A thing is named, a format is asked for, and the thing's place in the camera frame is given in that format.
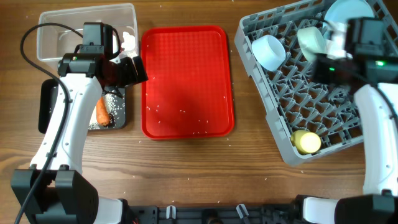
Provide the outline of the green bowl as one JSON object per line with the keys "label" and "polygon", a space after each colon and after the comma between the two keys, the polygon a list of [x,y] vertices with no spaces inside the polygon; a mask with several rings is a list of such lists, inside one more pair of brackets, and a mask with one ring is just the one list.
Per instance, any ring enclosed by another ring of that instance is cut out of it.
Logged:
{"label": "green bowl", "polygon": [[325,40],[316,27],[299,29],[297,39],[302,54],[308,62],[314,62],[317,54],[326,53]]}

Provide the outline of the yellow plastic cup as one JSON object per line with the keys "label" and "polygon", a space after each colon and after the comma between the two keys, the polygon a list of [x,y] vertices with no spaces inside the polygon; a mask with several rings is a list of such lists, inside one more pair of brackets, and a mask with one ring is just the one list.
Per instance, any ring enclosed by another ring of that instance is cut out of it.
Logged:
{"label": "yellow plastic cup", "polygon": [[300,154],[312,154],[317,152],[321,147],[320,137],[313,132],[306,130],[294,131],[290,137],[290,141]]}

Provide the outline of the light blue bowl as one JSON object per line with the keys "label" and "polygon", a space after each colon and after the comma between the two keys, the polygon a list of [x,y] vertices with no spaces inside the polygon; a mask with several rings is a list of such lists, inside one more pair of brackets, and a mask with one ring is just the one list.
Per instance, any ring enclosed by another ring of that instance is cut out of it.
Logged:
{"label": "light blue bowl", "polygon": [[276,71],[286,59],[281,42],[272,35],[265,35],[252,43],[252,52],[256,60],[268,71]]}

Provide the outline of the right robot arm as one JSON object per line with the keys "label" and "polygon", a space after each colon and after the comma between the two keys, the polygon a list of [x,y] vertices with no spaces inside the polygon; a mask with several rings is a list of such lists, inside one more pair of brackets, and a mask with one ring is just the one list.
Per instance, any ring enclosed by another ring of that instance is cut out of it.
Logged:
{"label": "right robot arm", "polygon": [[303,197],[301,219],[309,223],[397,223],[397,57],[384,49],[384,23],[374,17],[348,20],[343,59],[316,54],[313,81],[355,88],[364,138],[363,194],[332,200]]}

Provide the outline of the white tissue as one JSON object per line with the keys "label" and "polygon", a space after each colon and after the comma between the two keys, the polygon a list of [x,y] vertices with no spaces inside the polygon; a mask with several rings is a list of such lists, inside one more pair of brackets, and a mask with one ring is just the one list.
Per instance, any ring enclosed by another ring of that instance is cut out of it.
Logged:
{"label": "white tissue", "polygon": [[132,51],[136,47],[136,38],[128,32],[123,32],[121,47],[124,51]]}

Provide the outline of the orange carrot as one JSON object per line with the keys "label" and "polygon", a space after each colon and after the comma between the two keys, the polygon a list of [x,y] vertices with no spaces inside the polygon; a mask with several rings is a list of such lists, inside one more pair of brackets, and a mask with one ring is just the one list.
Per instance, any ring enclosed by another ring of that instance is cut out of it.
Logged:
{"label": "orange carrot", "polygon": [[96,104],[96,120],[101,126],[107,126],[110,124],[110,117],[103,97],[101,97]]}

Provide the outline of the light blue plate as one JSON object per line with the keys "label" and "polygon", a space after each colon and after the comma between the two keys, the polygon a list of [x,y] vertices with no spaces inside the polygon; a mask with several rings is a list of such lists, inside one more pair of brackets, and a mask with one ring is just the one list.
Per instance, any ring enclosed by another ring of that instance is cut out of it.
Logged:
{"label": "light blue plate", "polygon": [[370,5],[364,0],[337,0],[327,10],[324,20],[328,21],[334,29],[327,24],[324,39],[331,40],[334,35],[346,34],[348,21],[359,17],[375,17]]}

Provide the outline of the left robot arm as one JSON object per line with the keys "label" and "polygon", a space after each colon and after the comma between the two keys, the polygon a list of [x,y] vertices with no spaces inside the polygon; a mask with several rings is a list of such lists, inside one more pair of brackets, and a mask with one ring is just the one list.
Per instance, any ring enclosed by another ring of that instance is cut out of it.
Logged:
{"label": "left robot arm", "polygon": [[136,223],[125,199],[100,197],[81,174],[93,110],[105,86],[124,88],[148,79],[142,58],[117,64],[105,54],[65,54],[58,66],[58,96],[44,140],[28,169],[11,181],[21,209],[16,223]]}

